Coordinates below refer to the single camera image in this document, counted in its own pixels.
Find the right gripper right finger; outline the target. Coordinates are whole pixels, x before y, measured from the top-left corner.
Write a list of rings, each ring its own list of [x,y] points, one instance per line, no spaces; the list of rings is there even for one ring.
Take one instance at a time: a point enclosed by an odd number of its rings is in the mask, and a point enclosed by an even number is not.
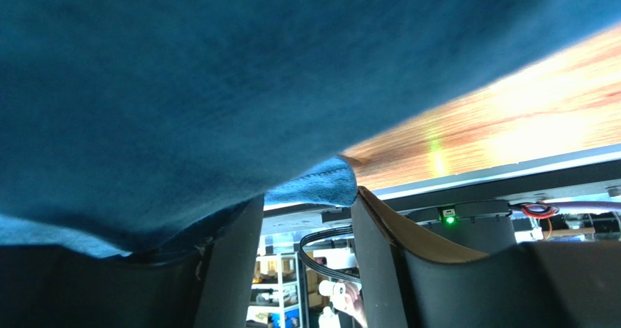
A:
[[[485,254],[364,187],[351,209],[370,327],[618,327],[620,244],[520,243]]]

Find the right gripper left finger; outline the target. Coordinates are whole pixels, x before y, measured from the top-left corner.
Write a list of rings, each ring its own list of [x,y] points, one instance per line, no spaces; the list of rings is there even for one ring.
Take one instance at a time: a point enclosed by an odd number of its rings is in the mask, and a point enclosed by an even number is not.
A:
[[[244,327],[263,207],[254,198],[126,258],[4,246],[1,325]]]

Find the blue t-shirt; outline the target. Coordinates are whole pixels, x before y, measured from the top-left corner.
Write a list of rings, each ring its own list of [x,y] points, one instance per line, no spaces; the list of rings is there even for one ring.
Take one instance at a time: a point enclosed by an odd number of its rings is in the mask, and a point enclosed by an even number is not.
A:
[[[1,242],[148,251],[620,0],[1,0]]]

